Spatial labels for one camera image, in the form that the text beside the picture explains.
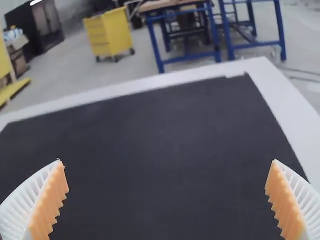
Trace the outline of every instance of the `black cabinet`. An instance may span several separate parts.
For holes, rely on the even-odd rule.
[[[28,37],[23,48],[27,61],[65,39],[54,0],[27,1],[4,17],[8,27],[15,25]]]

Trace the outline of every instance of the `workbench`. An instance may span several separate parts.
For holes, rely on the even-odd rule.
[[[159,74],[1,115],[0,201],[61,158],[70,193],[52,239],[281,240],[271,161],[319,190],[319,136],[320,116],[264,57]]]
[[[150,34],[152,43],[152,49],[154,52],[155,61],[157,64],[158,72],[164,73],[166,64],[172,64],[176,62],[182,62],[187,60],[193,60],[197,58],[204,58],[213,56],[217,63],[221,62],[221,52],[219,48],[218,33],[215,24],[215,19],[212,13],[211,0],[157,0],[147,1],[142,4],[139,8],[139,12],[145,15],[146,25]],[[199,15],[199,26],[190,27],[186,30],[173,31],[170,23],[167,25],[168,18],[175,18],[176,16],[198,13]],[[163,43],[166,52],[170,51],[170,42],[172,39],[184,38],[184,56],[174,57],[163,60],[160,55],[158,43],[154,31],[154,24],[159,23],[163,38]],[[210,36],[212,36],[212,50],[197,54],[188,53],[188,36],[204,34],[206,43],[210,42]]]
[[[273,2],[275,17],[277,22],[277,30],[278,30],[278,39],[272,40],[263,40],[257,39],[258,30],[256,26],[255,14],[253,3],[260,2]],[[248,19],[239,20],[238,12],[236,5],[237,4],[246,4],[248,11]],[[182,6],[191,6],[195,5],[196,8],[189,7],[188,10],[179,10]],[[231,5],[233,10],[227,11],[226,6]],[[213,12],[213,10],[219,9],[219,13]],[[175,11],[174,14],[167,13],[167,10]],[[280,59],[285,61],[287,59],[286,54],[286,43],[285,43],[285,34],[284,27],[280,9],[279,0],[218,0],[218,5],[213,5],[211,0],[156,0],[156,1],[147,1],[142,4],[139,8],[141,14],[145,15],[147,27],[150,34],[150,39],[152,43],[152,48],[155,56],[155,61],[158,67],[159,73],[163,73],[164,65],[186,61],[194,58],[207,57],[210,55],[215,56],[215,61],[221,61],[221,50],[220,50],[220,42],[218,42],[217,37],[217,29],[222,29],[224,33],[224,41],[227,48],[227,57],[228,60],[233,61],[236,59],[235,51],[240,49],[248,49],[248,48],[256,48],[256,47],[264,47],[264,46],[279,46],[280,47]],[[176,57],[172,59],[162,60],[158,48],[158,43],[155,37],[155,31],[153,28],[154,23],[158,22],[162,32],[163,43],[165,46],[166,52],[170,51],[170,42],[175,37],[185,37],[188,38],[188,32],[181,31],[180,34],[175,36],[175,33],[172,33],[172,28],[168,18],[175,17],[179,14],[186,13],[195,13],[198,12],[201,18],[201,24],[198,29],[194,30],[202,30],[205,35],[206,43],[210,42],[210,36],[208,31],[208,26],[210,26],[214,51],[199,53],[196,55],[188,55],[188,46],[187,41],[185,41],[185,56]],[[216,24],[214,17],[221,17],[221,23]],[[235,30],[240,34],[240,36],[246,41],[245,43],[234,43],[231,38],[231,29]]]

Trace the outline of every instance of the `cardboard box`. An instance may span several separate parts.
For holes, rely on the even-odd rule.
[[[15,40],[5,43],[17,78],[29,69],[22,49],[28,42],[28,38],[25,35],[21,35]]]
[[[23,34],[21,36],[19,36],[18,38],[12,40],[12,41],[6,41],[5,45],[8,48],[8,51],[10,53],[10,51],[14,52],[17,51],[19,49],[21,49],[24,45],[26,45],[27,43],[29,43],[28,38]]]

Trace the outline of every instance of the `metal table leg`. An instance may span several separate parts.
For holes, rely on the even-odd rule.
[[[233,13],[234,13],[234,20],[236,23],[239,22],[238,19],[238,11],[237,11],[237,6],[236,6],[236,0],[232,0],[232,6],[233,6]]]
[[[214,58],[217,63],[221,62],[221,51],[219,47],[219,39],[218,39],[218,31],[217,26],[214,19],[214,14],[212,12],[212,6],[211,6],[211,0],[206,1],[206,3],[203,3],[203,5],[207,7],[208,10],[208,18],[210,22],[210,27],[212,31],[212,40],[214,44]]]
[[[251,27],[252,27],[252,35],[254,37],[257,36],[257,28],[256,28],[256,21],[255,21],[255,15],[254,15],[254,9],[252,7],[252,2],[251,0],[248,0],[246,2],[246,7],[248,9],[248,15],[249,15],[249,21],[251,23]]]
[[[158,14],[165,15],[165,12],[160,11]],[[160,28],[161,28],[161,32],[162,32],[162,38],[163,38],[163,42],[164,42],[165,51],[168,53],[168,52],[170,52],[170,38],[169,38],[168,30],[167,30],[166,19],[161,18],[159,20],[159,24],[160,24]]]
[[[153,24],[151,17],[148,14],[145,16],[145,20],[146,20],[146,25],[148,27],[149,34],[150,34],[150,39],[151,39],[151,43],[152,43],[152,49],[153,49],[153,53],[154,53],[154,57],[155,57],[155,62],[158,67],[159,73],[163,74],[165,72],[165,68],[164,68],[164,64],[163,64],[161,57],[160,57],[160,52],[158,49],[157,39],[156,39],[156,35],[155,35],[155,30],[154,30],[154,24]]]
[[[287,59],[287,54],[286,54],[285,33],[284,33],[284,25],[282,22],[280,3],[278,0],[274,0],[273,3],[274,3],[276,21],[278,25],[279,41],[280,41],[280,47],[281,47],[280,58],[282,61],[285,61]]]
[[[235,57],[235,50],[231,42],[229,21],[227,18],[224,0],[219,0],[219,7],[220,7],[221,18],[222,18],[224,36],[225,36],[225,43],[226,43],[227,52],[228,52],[228,59],[232,61],[232,60],[235,60],[236,57]]]

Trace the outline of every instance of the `white plastic part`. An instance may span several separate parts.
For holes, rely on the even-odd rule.
[[[59,159],[37,171],[0,204],[0,233],[3,240],[33,240],[28,225],[44,186],[58,164],[61,164]]]
[[[320,240],[320,194],[291,168],[274,161],[282,170],[304,220],[305,229],[298,239]]]

